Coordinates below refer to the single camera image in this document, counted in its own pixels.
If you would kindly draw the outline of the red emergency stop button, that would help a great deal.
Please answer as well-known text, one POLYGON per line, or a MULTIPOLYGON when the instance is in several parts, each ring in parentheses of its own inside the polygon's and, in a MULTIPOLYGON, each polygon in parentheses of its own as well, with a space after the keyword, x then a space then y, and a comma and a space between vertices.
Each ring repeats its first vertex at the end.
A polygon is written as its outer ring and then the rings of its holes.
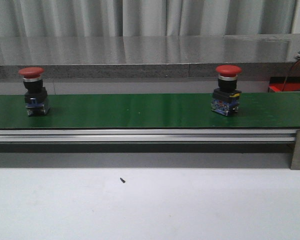
POLYGON ((231 116, 238 112, 241 91, 237 89, 238 74, 242 69, 236 65, 219 65, 218 88, 213 90, 211 111, 223 116, 231 116))
POLYGON ((42 67, 26 67, 18 71, 18 74, 23 77, 23 85, 27 89, 24 101, 29 117, 46 115, 50 109, 48 92, 43 86, 41 76, 44 71, 42 67))

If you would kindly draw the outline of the grey granite counter shelf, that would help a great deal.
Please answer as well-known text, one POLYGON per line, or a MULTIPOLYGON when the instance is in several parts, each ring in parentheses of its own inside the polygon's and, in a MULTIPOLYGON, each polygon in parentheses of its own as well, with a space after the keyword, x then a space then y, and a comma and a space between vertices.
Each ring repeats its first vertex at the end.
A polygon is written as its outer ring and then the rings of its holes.
POLYGON ((300 34, 125 37, 0 37, 0 79, 24 67, 47 79, 204 78, 219 65, 241 77, 282 77, 300 51, 300 34))

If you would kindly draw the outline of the green conveyor belt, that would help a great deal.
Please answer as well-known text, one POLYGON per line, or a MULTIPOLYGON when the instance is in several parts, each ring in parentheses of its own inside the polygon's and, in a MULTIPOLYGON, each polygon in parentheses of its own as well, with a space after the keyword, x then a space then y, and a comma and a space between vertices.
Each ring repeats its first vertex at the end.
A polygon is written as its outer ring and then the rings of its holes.
POLYGON ((300 92, 244 93, 238 112, 211 111, 209 93, 50 95, 28 116, 24 97, 0 95, 0 129, 300 128, 300 92))

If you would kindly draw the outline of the red plastic tray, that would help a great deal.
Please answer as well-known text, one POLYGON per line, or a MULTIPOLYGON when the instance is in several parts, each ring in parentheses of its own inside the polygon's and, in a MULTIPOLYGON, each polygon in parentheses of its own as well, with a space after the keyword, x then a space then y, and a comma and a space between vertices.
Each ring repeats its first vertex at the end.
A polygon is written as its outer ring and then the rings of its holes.
POLYGON ((268 92, 300 92, 300 76, 271 77, 268 92))

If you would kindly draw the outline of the grey pleated curtain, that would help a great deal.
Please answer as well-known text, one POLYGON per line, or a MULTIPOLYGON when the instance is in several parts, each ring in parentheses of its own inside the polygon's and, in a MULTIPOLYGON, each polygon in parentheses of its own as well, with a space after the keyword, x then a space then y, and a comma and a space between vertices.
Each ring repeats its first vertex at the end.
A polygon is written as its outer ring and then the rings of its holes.
POLYGON ((288 34, 294 0, 0 0, 0 37, 288 34))

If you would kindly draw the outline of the aluminium conveyor side rail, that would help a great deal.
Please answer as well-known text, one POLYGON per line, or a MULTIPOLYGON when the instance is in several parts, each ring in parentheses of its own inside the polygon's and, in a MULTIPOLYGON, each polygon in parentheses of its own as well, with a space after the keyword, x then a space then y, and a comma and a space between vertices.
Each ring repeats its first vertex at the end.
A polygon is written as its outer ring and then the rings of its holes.
POLYGON ((294 142, 296 129, 30 129, 0 130, 0 143, 294 142))

